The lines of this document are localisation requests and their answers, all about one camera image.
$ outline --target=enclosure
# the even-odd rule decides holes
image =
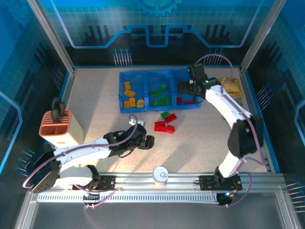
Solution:
[[[1,229],[304,227],[305,1],[0,3]],[[213,175],[223,162],[230,126],[207,101],[176,101],[187,67],[207,54],[229,59],[241,86],[241,106],[264,121],[265,166],[249,161],[241,168],[252,180],[241,175],[243,190],[236,199],[252,186],[229,209],[204,204],[217,191],[201,191],[193,181]],[[231,73],[219,56],[200,63],[209,78]],[[136,101],[145,101],[143,108],[124,108],[125,81],[136,90]],[[156,99],[150,92],[161,84],[168,88]],[[116,176],[118,191],[95,209],[84,209],[82,191],[33,194],[22,188],[27,159],[21,152],[38,153],[48,143],[39,128],[56,96],[81,125],[85,142],[128,129],[131,113],[155,137],[150,150],[79,165]],[[169,109],[152,105],[163,97],[169,98]],[[165,110],[177,116],[172,135],[154,131]],[[252,157],[259,159],[257,153]],[[169,171],[163,187],[152,179],[158,166]]]

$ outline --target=red block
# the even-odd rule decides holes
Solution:
[[[162,125],[162,126],[165,126],[165,121],[155,122],[154,125]]]
[[[154,126],[154,130],[155,130],[155,131],[158,131],[158,132],[166,132],[166,126],[155,125],[155,126]]]
[[[185,101],[184,104],[194,104],[194,101]]]
[[[175,127],[173,127],[172,125],[168,125],[166,127],[166,132],[173,134],[175,132]]]
[[[171,114],[171,115],[167,116],[164,120],[166,121],[166,123],[170,123],[176,119],[177,119],[177,116],[175,114]]]
[[[181,97],[177,97],[177,104],[181,104],[182,103],[182,98]]]

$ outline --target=small white container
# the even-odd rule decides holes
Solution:
[[[164,167],[157,167],[152,172],[152,178],[156,185],[164,185],[168,179],[168,171]]]

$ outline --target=blue plastic tray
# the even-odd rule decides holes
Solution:
[[[168,69],[168,70],[152,70],[152,71],[134,71],[121,72],[119,77],[119,105],[121,113],[137,113],[147,111],[168,111],[200,108],[201,104],[184,104],[185,101],[192,101],[193,96],[186,94],[177,94],[177,87],[180,81],[189,81],[190,76],[187,69]],[[145,107],[142,108],[124,108],[123,102],[128,101],[129,97],[124,95],[124,82],[129,81],[131,90],[135,92],[136,103],[139,99],[143,99]],[[157,97],[151,97],[150,92],[158,90],[161,84],[167,85],[167,90],[161,92]],[[170,106],[151,106],[152,101],[159,98],[170,97]],[[182,98],[182,104],[177,104],[177,97]],[[196,97],[196,101],[201,101],[200,97]]]

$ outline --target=yellow block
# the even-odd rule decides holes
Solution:
[[[137,107],[144,107],[144,100],[143,99],[138,100]]]
[[[129,104],[130,104],[130,107],[135,107],[135,98],[130,98]]]
[[[124,101],[124,108],[130,108],[129,101]]]
[[[129,81],[125,82],[124,86],[125,86],[125,90],[130,90],[131,89]]]
[[[133,91],[131,91],[131,90],[126,90],[126,91],[124,92],[124,94],[125,94],[126,96],[132,98],[132,97],[134,97],[135,92],[133,92]]]

